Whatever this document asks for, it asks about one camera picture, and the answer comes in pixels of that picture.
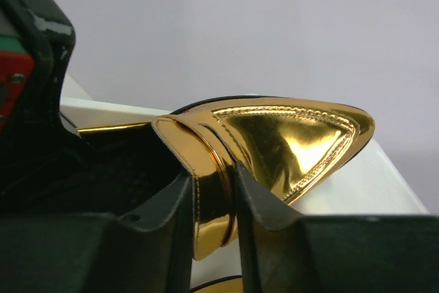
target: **wall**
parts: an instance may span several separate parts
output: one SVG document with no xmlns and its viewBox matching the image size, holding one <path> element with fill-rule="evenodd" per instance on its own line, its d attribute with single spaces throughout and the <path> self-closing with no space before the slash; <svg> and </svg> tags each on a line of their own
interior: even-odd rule
<svg viewBox="0 0 439 293">
<path fill-rule="evenodd" d="M 439 0 L 56 0 L 95 99 L 164 109 L 258 93 L 352 104 L 439 212 Z"/>
</svg>

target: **gold leather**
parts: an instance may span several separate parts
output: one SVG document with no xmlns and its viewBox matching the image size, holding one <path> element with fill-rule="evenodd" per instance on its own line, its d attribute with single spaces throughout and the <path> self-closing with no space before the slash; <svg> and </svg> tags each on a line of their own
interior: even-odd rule
<svg viewBox="0 0 439 293">
<path fill-rule="evenodd" d="M 234 278 L 215 283 L 205 288 L 194 291 L 194 293 L 243 293 L 244 285 L 242 278 Z"/>
<path fill-rule="evenodd" d="M 375 128 L 373 118 L 360 109 L 282 97 L 209 102 L 159 117 L 152 125 L 195 178 L 197 260 L 237 236 L 233 206 L 225 204 L 218 215 L 212 210 L 212 204 L 233 201 L 228 150 L 291 205 L 360 151 Z M 222 174 L 212 175 L 214 168 Z"/>
</svg>

